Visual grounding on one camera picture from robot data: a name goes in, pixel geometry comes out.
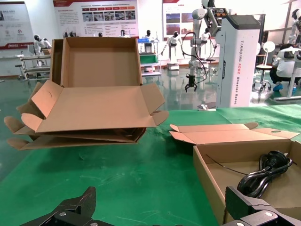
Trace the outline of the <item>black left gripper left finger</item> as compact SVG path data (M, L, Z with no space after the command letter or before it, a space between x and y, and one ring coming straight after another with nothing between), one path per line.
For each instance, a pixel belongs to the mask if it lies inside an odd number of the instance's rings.
M96 189L88 187L79 197L63 200L52 212L25 223L27 226L102 226L92 219L96 208Z

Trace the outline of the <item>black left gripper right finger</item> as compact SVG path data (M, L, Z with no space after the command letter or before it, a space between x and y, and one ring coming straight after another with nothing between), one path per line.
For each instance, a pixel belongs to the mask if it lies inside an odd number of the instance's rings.
M248 197L232 186L225 190L226 211L233 221L225 226L299 226L301 221L274 209L262 199Z

